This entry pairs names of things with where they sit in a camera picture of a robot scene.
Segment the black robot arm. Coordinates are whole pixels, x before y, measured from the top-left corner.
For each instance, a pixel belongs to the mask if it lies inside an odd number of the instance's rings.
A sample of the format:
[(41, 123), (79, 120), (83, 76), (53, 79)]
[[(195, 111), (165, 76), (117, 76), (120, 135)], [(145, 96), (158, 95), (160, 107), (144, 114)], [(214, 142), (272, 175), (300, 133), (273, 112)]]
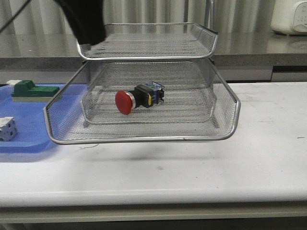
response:
[(80, 45), (96, 45), (106, 38), (102, 0), (57, 0)]

